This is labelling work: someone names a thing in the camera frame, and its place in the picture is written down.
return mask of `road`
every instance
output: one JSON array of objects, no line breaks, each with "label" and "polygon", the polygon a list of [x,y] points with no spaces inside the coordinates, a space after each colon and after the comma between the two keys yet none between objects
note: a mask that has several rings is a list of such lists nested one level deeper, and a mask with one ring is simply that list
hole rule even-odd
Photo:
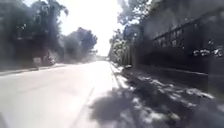
[{"label": "road", "polygon": [[134,128],[130,101],[114,90],[108,62],[1,76],[0,128]]}]

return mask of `foliage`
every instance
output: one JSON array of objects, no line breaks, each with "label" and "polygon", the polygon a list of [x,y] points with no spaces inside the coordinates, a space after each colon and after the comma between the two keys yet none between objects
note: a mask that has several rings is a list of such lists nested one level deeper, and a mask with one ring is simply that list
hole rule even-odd
[{"label": "foliage", "polygon": [[96,45],[97,37],[91,30],[78,28],[65,37],[65,49],[67,54],[76,59],[84,58]]},{"label": "foliage", "polygon": [[31,7],[22,2],[12,3],[3,24],[4,36],[12,44],[16,58],[32,59],[45,56],[49,49],[62,50],[58,44],[61,11],[68,14],[66,7],[55,0],[37,1]]}]

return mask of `sunlight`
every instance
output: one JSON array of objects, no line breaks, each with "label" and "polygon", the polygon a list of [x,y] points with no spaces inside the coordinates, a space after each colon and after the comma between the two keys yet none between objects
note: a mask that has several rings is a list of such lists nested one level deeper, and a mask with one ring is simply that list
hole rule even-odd
[{"label": "sunlight", "polygon": [[98,37],[95,49],[98,54],[107,55],[109,39],[118,28],[117,15],[121,11],[116,0],[58,0],[69,9],[69,15],[61,16],[62,33],[68,35],[79,26],[90,29]]}]

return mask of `wall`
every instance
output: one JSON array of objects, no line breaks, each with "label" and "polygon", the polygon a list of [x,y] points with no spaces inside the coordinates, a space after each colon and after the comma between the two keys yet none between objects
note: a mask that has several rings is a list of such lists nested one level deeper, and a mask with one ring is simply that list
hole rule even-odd
[{"label": "wall", "polygon": [[164,4],[162,9],[156,10],[145,20],[144,36],[149,40],[224,5],[224,0],[166,1],[176,1],[177,4]]}]

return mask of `tree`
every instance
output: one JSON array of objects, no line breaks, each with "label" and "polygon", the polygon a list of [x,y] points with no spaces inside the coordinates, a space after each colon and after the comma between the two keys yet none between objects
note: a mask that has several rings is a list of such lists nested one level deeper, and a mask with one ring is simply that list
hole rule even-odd
[{"label": "tree", "polygon": [[139,23],[149,13],[150,0],[119,0],[122,12],[118,16],[118,22],[122,25]]},{"label": "tree", "polygon": [[66,51],[70,57],[82,59],[94,48],[97,37],[91,30],[80,27],[65,37],[65,43]]}]

